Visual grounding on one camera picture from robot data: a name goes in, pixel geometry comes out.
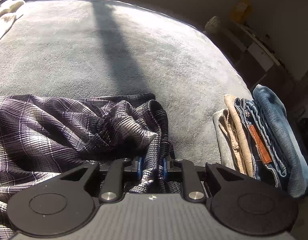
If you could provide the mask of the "white low shelf unit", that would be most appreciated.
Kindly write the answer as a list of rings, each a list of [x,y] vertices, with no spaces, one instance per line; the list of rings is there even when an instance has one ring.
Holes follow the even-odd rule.
[[[221,50],[249,89],[259,83],[267,86],[274,77],[281,79],[284,76],[285,70],[279,59],[251,28],[233,21],[221,22],[214,16],[206,23],[204,33]]]

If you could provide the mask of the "folded clothes stack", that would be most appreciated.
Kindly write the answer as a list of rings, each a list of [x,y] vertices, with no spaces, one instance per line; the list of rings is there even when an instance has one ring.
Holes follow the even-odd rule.
[[[308,164],[283,102],[257,85],[253,99],[226,94],[213,114],[222,165],[282,189],[294,198],[308,193]]]

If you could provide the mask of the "white fleece garment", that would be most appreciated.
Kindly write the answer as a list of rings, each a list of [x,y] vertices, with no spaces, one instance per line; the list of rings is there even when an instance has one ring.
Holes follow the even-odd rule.
[[[0,40],[14,22],[23,16],[25,4],[24,0],[6,0],[0,5]]]

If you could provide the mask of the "yellow box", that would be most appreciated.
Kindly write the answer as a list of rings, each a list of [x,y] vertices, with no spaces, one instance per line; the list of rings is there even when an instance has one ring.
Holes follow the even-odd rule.
[[[240,0],[230,12],[230,20],[244,24],[251,16],[253,7],[250,0]]]

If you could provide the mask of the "dark plaid flannel pants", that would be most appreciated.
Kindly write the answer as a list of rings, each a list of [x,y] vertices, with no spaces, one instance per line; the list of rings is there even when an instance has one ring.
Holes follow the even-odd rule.
[[[13,235],[7,202],[17,192],[90,161],[143,155],[132,193],[178,193],[163,180],[173,155],[168,117],[153,94],[87,99],[0,96],[0,239]]]

